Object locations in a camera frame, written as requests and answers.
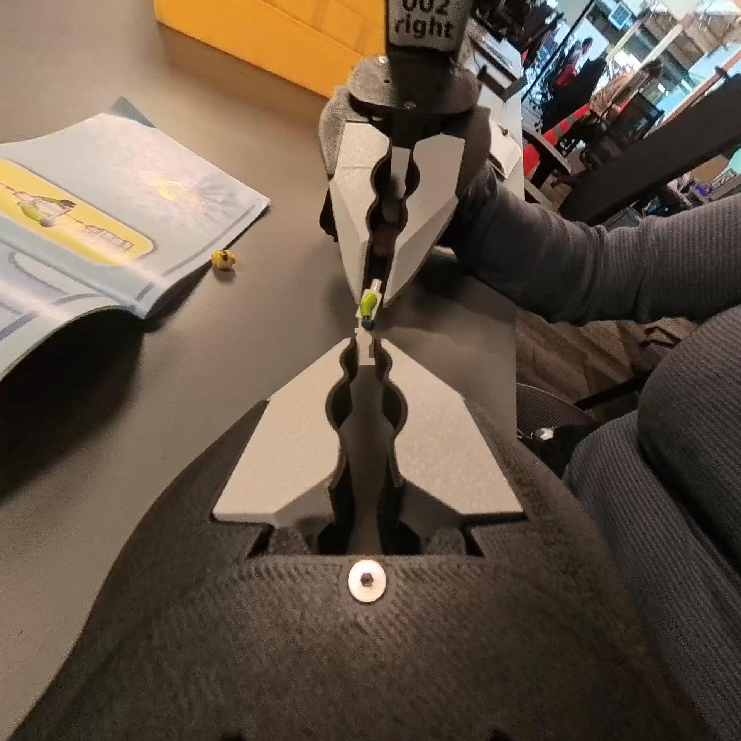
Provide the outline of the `person's grey sweater torso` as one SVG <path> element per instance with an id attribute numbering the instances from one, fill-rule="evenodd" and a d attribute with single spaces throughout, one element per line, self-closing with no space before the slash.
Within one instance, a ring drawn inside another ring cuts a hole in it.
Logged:
<path id="1" fill-rule="evenodd" d="M 565 473 L 714 739 L 740 736 L 739 342 L 739 308 L 700 325 Z"/>

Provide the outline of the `yellow plastic bin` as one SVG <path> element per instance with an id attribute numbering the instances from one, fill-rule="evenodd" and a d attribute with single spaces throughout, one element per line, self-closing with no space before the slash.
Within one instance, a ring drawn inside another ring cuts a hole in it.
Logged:
<path id="1" fill-rule="evenodd" d="M 356 63 L 384 51 L 384 1 L 154 1 L 157 20 L 330 98 Z"/>

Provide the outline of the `lego instruction booklet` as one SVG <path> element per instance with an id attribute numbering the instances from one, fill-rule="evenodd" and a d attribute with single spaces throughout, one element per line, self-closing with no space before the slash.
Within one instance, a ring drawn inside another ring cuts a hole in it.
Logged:
<path id="1" fill-rule="evenodd" d="M 125 98 L 1 145 L 1 377 L 103 310 L 146 320 L 270 207 Z"/>

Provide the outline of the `person's right forearm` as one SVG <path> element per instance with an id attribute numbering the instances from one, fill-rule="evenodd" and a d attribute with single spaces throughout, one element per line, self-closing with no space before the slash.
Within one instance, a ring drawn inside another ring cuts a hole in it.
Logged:
<path id="1" fill-rule="evenodd" d="M 551 323 L 702 321 L 740 302 L 738 194 L 609 230 L 517 198 L 486 166 L 441 241 L 479 280 Z"/>

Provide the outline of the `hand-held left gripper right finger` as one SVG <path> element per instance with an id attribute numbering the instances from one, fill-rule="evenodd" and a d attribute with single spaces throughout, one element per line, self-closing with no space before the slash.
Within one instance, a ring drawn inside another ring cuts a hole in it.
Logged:
<path id="1" fill-rule="evenodd" d="M 388 340 L 376 342 L 394 518 L 406 528 L 519 519 L 523 505 L 464 397 Z"/>

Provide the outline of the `white lego minifigure torso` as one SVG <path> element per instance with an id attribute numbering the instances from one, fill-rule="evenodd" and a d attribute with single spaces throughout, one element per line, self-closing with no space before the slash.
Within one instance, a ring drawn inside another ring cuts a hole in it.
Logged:
<path id="1" fill-rule="evenodd" d="M 382 280 L 373 279 L 358 303 L 356 318 L 360 322 L 375 322 L 376 314 L 383 303 Z"/>

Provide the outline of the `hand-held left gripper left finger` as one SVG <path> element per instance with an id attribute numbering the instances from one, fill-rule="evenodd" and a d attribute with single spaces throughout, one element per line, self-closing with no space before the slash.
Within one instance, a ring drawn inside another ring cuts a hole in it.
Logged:
<path id="1" fill-rule="evenodd" d="M 350 381 L 356 342 L 346 338 L 267 401 L 213 508 L 223 523 L 326 528 L 338 523 L 333 490 L 345 468 L 332 402 Z"/>

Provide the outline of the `grey mesh office chair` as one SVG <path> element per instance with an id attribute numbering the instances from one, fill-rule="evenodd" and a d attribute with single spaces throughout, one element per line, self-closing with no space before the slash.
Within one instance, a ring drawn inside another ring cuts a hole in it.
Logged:
<path id="1" fill-rule="evenodd" d="M 551 442 L 557 431 L 578 429 L 590 431 L 599 422 L 559 396 L 530 384 L 516 384 L 516 433 L 519 439 Z"/>

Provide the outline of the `large orange traffic cone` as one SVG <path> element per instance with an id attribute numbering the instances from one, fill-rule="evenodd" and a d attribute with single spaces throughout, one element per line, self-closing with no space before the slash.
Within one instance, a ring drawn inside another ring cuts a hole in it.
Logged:
<path id="1" fill-rule="evenodd" d="M 523 131 L 526 128 L 537 132 L 546 140 L 554 149 L 559 152 L 564 152 L 567 135 L 570 130 L 578 123 L 581 114 L 587 110 L 586 107 L 579 109 L 577 112 L 572 113 L 565 118 L 562 118 L 558 123 L 550 128 L 546 128 L 542 124 L 540 119 L 536 116 L 536 111 L 525 105 L 522 108 L 523 115 Z M 533 174 L 538 165 L 546 162 L 545 155 L 540 152 L 540 149 L 523 134 L 523 171 L 528 179 L 532 179 Z"/>

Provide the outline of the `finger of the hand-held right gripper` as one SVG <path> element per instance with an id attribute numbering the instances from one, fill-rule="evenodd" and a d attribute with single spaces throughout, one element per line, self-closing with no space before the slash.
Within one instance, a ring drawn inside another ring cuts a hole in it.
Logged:
<path id="1" fill-rule="evenodd" d="M 371 215 L 379 196 L 374 174 L 390 156 L 389 138 L 373 125 L 345 123 L 329 194 L 342 265 L 356 303 L 366 288 L 368 260 L 375 250 Z"/>
<path id="2" fill-rule="evenodd" d="M 465 140 L 448 134 L 422 139 L 412 150 L 419 183 L 405 199 L 406 221 L 396 237 L 383 306 L 389 307 L 419 272 L 458 205 L 457 182 Z"/>

